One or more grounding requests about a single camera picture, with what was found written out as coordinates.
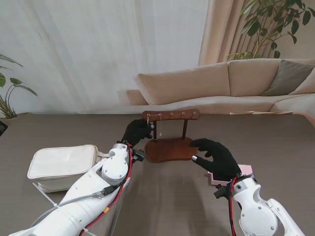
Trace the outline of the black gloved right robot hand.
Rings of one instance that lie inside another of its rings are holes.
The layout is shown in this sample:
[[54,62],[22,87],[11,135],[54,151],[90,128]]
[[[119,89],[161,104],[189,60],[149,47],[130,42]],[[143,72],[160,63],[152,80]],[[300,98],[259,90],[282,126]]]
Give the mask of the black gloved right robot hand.
[[219,175],[225,181],[230,181],[241,176],[241,169],[232,156],[231,152],[219,142],[209,139],[196,139],[190,142],[190,147],[195,147],[199,151],[205,151],[205,157],[212,157],[209,161],[200,156],[193,155],[192,161],[214,175]]

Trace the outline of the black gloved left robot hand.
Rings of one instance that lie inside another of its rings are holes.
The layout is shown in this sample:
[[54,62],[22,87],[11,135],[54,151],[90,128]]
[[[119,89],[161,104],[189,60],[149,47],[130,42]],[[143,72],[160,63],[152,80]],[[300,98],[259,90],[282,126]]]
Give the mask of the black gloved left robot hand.
[[135,119],[126,127],[125,133],[120,141],[122,144],[129,144],[131,147],[137,145],[141,140],[151,139],[151,132],[154,126],[144,119]]

